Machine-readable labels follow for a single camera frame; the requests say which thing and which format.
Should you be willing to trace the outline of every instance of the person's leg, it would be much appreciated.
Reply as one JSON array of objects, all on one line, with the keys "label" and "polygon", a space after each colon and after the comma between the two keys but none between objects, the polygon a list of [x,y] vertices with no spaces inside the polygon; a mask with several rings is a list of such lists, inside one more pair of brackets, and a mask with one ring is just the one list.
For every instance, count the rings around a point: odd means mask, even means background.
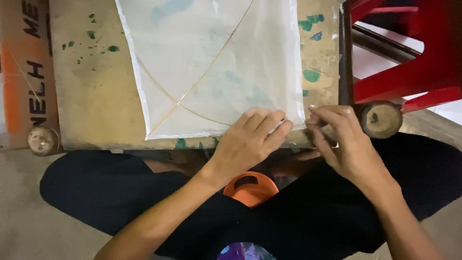
[{"label": "person's leg", "polygon": [[[456,148],[403,133],[372,142],[419,220],[462,196],[462,154]],[[255,243],[280,259],[343,259],[372,253],[385,241],[372,204],[325,162],[255,210],[271,214],[274,236],[283,241]]]},{"label": "person's leg", "polygon": [[[147,164],[153,171],[170,169],[155,161]],[[50,165],[40,183],[40,192],[53,207],[115,235],[189,180],[180,172],[153,173],[149,167],[141,158],[131,155],[75,151]],[[221,241],[224,245],[217,245],[209,237],[244,223],[248,213],[249,208],[242,203],[215,194],[188,217],[156,253],[179,260],[216,259],[232,237]],[[208,251],[207,247],[221,248]]]}]

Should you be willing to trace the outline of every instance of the hand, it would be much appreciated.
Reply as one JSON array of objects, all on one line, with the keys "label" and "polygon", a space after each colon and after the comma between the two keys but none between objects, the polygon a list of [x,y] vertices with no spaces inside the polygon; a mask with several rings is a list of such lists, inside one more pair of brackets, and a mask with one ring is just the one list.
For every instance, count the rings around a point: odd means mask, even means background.
[{"label": "hand", "polygon": [[[310,107],[308,129],[313,131],[314,144],[338,174],[351,181],[360,190],[380,189],[395,183],[382,159],[363,132],[353,108],[341,105]],[[333,126],[339,138],[339,148],[332,149],[319,126]]]},{"label": "hand", "polygon": [[[205,167],[211,167],[214,183],[225,186],[279,149],[293,127],[286,114],[262,108],[252,108],[229,127]],[[281,121],[276,130],[268,134]]]}]

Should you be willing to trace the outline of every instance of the white paper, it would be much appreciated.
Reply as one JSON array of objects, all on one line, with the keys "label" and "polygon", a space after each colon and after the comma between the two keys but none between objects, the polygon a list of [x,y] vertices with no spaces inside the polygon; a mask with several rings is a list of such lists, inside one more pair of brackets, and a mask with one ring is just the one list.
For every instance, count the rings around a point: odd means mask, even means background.
[{"label": "white paper", "polygon": [[223,134],[254,106],[304,127],[297,0],[116,0],[146,140]]}]

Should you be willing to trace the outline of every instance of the wooden board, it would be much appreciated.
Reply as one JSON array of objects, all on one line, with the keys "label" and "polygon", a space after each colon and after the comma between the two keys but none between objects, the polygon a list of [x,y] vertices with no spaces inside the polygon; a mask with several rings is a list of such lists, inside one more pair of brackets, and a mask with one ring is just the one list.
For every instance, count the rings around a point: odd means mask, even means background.
[{"label": "wooden board", "polygon": [[[304,104],[338,103],[339,3],[298,0]],[[114,0],[50,0],[56,92],[64,148],[210,148],[219,137],[145,141],[145,123]],[[301,131],[285,146],[312,147]]]}]

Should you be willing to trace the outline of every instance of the black letter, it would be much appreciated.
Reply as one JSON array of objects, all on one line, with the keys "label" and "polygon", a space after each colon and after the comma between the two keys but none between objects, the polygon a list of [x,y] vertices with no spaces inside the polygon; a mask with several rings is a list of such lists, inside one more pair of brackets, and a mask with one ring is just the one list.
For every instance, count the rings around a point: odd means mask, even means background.
[{"label": "black letter", "polygon": [[29,21],[27,18],[24,18],[24,22],[26,22],[27,25],[29,26],[29,28],[24,29],[24,31],[27,34],[30,34],[30,35],[40,39],[40,35],[38,35],[38,33],[37,33],[38,29],[36,28],[36,27],[38,27],[38,24],[35,23],[35,22],[32,22],[32,21]]},{"label": "black letter", "polygon": [[28,65],[31,65],[34,68],[34,72],[28,72],[27,74],[31,75],[34,78],[43,80],[45,76],[42,76],[38,73],[38,68],[43,68],[43,65],[31,61],[26,61]]},{"label": "black letter", "polygon": [[46,122],[47,119],[46,118],[30,118],[31,121],[35,121],[34,122],[34,126],[38,126],[38,125],[41,125],[43,122]]},{"label": "black letter", "polygon": [[44,115],[47,112],[47,106],[45,101],[42,100],[42,108],[40,108],[40,102],[36,99],[34,105],[34,99],[29,99],[29,112],[31,114],[42,114]]},{"label": "black letter", "polygon": [[36,6],[33,6],[31,3],[27,3],[25,0],[22,1],[21,6],[23,7],[24,15],[38,21],[38,9]]},{"label": "black letter", "polygon": [[45,83],[40,82],[40,84],[41,84],[40,91],[37,92],[37,91],[29,90],[29,95],[34,95],[34,96],[38,96],[38,97],[44,97],[45,96]]}]

